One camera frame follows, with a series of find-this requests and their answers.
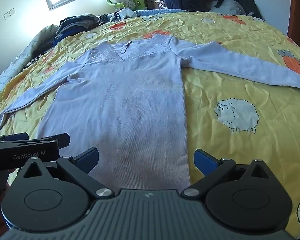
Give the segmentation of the yellow cartoon print quilt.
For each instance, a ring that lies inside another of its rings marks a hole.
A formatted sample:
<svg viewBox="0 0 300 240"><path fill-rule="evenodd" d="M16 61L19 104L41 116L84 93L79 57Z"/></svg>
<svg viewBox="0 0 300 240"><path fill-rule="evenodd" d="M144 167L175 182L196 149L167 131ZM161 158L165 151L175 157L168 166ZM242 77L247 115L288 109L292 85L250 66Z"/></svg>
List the yellow cartoon print quilt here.
<svg viewBox="0 0 300 240"><path fill-rule="evenodd" d="M74 61L103 41L119 43L173 35L194 44L211 41L242 55L277 64L300 77L300 47L262 20L213 12L179 12L106 23L65 38L0 92L0 113L29 88L43 83L67 61ZM226 74L183 68L187 114L188 160L192 182L202 175L193 161L201 148L217 158L248 163L263 159L289 193L293 212L287 230L300 233L300 90L270 86ZM252 131L231 132L218 122L214 108L226 99L256 107L259 121Z"/></svg>

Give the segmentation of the blue knitted blanket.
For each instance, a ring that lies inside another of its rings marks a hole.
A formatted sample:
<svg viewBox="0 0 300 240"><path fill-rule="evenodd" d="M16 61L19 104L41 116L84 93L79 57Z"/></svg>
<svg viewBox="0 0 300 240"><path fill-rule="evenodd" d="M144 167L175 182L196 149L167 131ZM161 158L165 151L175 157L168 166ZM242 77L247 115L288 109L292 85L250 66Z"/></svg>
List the blue knitted blanket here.
<svg viewBox="0 0 300 240"><path fill-rule="evenodd" d="M147 10L135 10L133 17L146 17L152 16L156 14L169 14L169 13L178 13L185 12L185 10L181 9L147 9Z"/></svg>

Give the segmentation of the white wall switch plate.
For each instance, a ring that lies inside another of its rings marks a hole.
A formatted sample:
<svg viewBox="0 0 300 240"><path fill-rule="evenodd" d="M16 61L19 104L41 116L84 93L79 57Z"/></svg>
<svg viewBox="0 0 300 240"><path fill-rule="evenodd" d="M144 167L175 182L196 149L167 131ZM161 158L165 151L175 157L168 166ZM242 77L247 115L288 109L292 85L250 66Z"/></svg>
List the white wall switch plate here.
<svg viewBox="0 0 300 240"><path fill-rule="evenodd" d="M6 12L4 14L4 19L7 20L9 19L11 16L13 16L15 14L15 9L12 8L11 10L9 10L8 12Z"/></svg>

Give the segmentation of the black backpack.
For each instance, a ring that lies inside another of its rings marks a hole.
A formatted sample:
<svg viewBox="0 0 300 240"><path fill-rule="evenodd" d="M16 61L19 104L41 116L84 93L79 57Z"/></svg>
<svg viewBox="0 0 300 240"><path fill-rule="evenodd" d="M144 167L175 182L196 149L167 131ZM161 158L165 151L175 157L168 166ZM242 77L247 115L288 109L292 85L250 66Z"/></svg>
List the black backpack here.
<svg viewBox="0 0 300 240"><path fill-rule="evenodd" d="M236 2L242 6L247 16L263 19L254 0L236 0Z"/></svg>

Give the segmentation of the green plastic stool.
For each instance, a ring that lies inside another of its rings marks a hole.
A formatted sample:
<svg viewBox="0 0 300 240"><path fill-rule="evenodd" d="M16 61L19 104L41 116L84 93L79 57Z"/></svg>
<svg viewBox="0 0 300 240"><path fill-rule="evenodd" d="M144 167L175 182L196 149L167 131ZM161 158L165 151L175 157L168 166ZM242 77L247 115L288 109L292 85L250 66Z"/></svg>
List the green plastic stool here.
<svg viewBox="0 0 300 240"><path fill-rule="evenodd" d="M112 6L115 10L121 10L125 9L125 4L124 3L112 3L110 0L106 0L106 2Z"/></svg>

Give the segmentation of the lavender long sleeve top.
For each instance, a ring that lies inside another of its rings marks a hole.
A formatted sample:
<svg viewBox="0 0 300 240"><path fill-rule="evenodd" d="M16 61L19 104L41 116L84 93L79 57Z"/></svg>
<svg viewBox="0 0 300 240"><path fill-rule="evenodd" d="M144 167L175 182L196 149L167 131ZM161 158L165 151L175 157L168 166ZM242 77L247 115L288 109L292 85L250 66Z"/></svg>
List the lavender long sleeve top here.
<svg viewBox="0 0 300 240"><path fill-rule="evenodd" d="M193 44L174 36L119 44L102 42L65 63L0 113L5 118L56 90L36 137L68 133L62 155L96 147L91 175L111 188L183 189L190 183L183 68L300 90L300 77L277 64L235 53L212 41ZM214 108L231 132L252 131L256 107L226 99Z"/></svg>

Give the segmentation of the folded dark clothes stack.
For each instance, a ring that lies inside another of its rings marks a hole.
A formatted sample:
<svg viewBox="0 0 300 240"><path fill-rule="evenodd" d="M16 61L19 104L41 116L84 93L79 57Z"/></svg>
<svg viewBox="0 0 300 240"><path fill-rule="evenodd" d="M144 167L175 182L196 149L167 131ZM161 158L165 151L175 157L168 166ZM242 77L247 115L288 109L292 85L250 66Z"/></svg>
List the folded dark clothes stack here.
<svg viewBox="0 0 300 240"><path fill-rule="evenodd" d="M60 22L56 31L53 46L55 47L57 43L68 36L74 36L77 33L90 31L108 22L109 19L107 18L107 14L101 15L100 17L93 14L84 14L65 18Z"/></svg>

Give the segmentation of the white plastic bag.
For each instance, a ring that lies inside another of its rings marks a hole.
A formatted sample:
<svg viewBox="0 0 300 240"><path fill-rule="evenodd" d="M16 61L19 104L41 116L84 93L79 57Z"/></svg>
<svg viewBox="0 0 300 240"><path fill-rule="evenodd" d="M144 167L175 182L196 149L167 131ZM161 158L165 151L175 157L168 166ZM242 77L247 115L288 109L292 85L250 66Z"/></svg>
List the white plastic bag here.
<svg viewBox="0 0 300 240"><path fill-rule="evenodd" d="M110 18L110 22L122 21L122 20L126 20L128 18L134 18L134 17L137 17L137 14L135 11L128 9L128 8L120 9L113 13L113 15Z"/></svg>

